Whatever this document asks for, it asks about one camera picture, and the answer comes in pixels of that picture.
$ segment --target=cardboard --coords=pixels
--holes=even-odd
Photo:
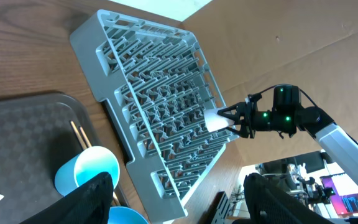
[[[275,84],[298,85],[358,140],[358,1],[214,0],[183,25],[197,36],[228,106]],[[271,110],[272,95],[259,110]],[[321,149],[306,132],[284,140],[257,132],[235,144],[244,165]]]

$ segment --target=dark gray tray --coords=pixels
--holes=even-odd
[[[81,125],[93,145],[100,141],[84,106],[51,93],[0,101],[0,223],[19,223],[62,196],[53,180],[60,166],[82,149],[70,126]],[[126,199],[116,189],[120,202]]]

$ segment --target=light blue cup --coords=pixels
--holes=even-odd
[[[128,207],[111,207],[108,224],[148,224],[139,212]]]
[[[115,189],[119,180],[117,158],[105,147],[90,147],[59,168],[55,176],[56,190],[66,196],[101,172],[109,172]]]

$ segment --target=wooden table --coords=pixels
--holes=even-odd
[[[68,37],[98,9],[180,26],[178,21],[101,0],[0,0],[0,97],[57,90],[86,106],[97,134],[120,160],[120,186],[129,205],[147,216],[126,172],[114,131],[91,90],[71,48]],[[177,223],[195,223],[207,211],[218,190],[231,192],[241,158],[234,144],[201,183],[187,203],[187,218]]]

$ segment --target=chopstick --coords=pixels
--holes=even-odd
[[[87,135],[85,134],[84,129],[83,129],[81,126],[79,127],[79,128],[80,128],[80,131],[81,131],[81,135],[82,135],[82,136],[81,136],[80,133],[78,132],[77,127],[75,126],[74,121],[70,121],[70,124],[71,124],[71,127],[72,127],[73,130],[74,130],[75,135],[77,136],[78,141],[79,141],[80,144],[81,144],[82,150],[85,150],[85,149],[87,149],[87,148],[89,148],[89,147],[92,147],[91,142],[90,142],[90,140],[88,139]],[[117,197],[117,195],[116,195],[115,192],[112,193],[112,200],[113,200],[113,202],[114,202],[117,206],[121,206],[121,203],[119,203],[118,197]]]
[[[80,133],[78,132],[77,127],[75,126],[74,121],[70,121],[70,124],[71,124],[71,127],[72,127],[73,130],[74,130],[75,136],[77,136],[77,139],[78,139],[78,141],[80,142],[80,145],[81,145],[81,147],[82,147],[82,150],[87,149],[86,144],[85,144],[84,140],[82,140],[82,137],[81,137]]]

